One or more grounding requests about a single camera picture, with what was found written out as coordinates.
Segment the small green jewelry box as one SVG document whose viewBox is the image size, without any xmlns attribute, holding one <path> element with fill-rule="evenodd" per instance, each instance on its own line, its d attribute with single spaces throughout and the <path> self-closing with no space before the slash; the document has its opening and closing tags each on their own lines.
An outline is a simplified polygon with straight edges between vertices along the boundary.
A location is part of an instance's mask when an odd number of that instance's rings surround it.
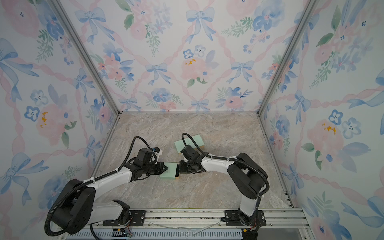
<svg viewBox="0 0 384 240">
<path fill-rule="evenodd" d="M 161 179 L 174 180 L 177 173 L 177 163 L 164 163 L 164 166 L 167 167 L 167 170 L 164 171 L 161 175 Z"/>
</svg>

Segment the kraft drawer tray black lining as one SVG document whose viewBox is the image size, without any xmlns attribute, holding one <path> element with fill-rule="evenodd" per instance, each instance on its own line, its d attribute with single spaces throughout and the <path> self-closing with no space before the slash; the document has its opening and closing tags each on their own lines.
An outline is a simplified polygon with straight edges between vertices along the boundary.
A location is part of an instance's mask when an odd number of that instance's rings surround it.
<svg viewBox="0 0 384 240">
<path fill-rule="evenodd" d="M 177 166 L 176 174 L 175 174 L 175 179 L 179 179 L 179 177 L 180 177 L 180 167 Z"/>
</svg>

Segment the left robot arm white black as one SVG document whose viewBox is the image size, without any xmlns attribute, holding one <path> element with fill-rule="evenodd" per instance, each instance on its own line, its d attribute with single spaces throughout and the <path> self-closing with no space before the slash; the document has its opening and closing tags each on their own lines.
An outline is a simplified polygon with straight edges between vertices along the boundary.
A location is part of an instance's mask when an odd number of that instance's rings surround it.
<svg viewBox="0 0 384 240">
<path fill-rule="evenodd" d="M 142 148 L 131 162 L 116 170 L 97 178 L 85 181 L 74 179 L 66 183 L 48 212 L 45 233 L 50 237 L 64 233 L 75 234 L 85 226 L 104 221 L 127 225 L 132 219 L 128 204 L 121 200 L 104 204 L 95 201 L 119 186 L 164 173 L 167 167 L 158 161 L 161 155 L 160 148 Z"/>
</svg>

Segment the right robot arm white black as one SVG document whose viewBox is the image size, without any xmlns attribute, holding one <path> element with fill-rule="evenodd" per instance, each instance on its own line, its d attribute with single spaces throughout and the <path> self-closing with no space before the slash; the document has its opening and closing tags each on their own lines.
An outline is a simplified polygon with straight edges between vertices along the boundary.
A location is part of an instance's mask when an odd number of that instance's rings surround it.
<svg viewBox="0 0 384 240">
<path fill-rule="evenodd" d="M 181 150 L 181 174 L 218 172 L 230 176 L 241 193 L 241 203 L 236 211 L 225 211 L 221 221 L 227 226 L 249 226 L 256 230 L 262 226 L 259 206 L 264 194 L 270 190 L 267 173 L 247 154 L 236 157 L 220 157 L 194 149 L 187 145 Z"/>
</svg>

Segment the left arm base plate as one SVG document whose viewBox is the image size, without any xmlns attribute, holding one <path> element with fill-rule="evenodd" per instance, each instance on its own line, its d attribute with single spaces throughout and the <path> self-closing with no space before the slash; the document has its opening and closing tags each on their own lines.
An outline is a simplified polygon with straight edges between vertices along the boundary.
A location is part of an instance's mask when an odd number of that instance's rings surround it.
<svg viewBox="0 0 384 240">
<path fill-rule="evenodd" d="M 103 221 L 105 227 L 142 227 L 146 216 L 145 210 L 129 210 L 122 213 L 116 220 Z"/>
</svg>

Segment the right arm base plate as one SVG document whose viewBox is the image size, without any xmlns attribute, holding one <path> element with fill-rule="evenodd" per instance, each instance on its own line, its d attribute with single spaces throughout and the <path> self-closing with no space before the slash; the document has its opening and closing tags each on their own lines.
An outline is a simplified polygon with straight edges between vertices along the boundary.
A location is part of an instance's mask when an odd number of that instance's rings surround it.
<svg viewBox="0 0 384 240">
<path fill-rule="evenodd" d="M 267 225 L 264 212 L 256 210 L 250 217 L 240 210 L 226 210 L 221 218 L 227 227 L 264 227 Z"/>
</svg>

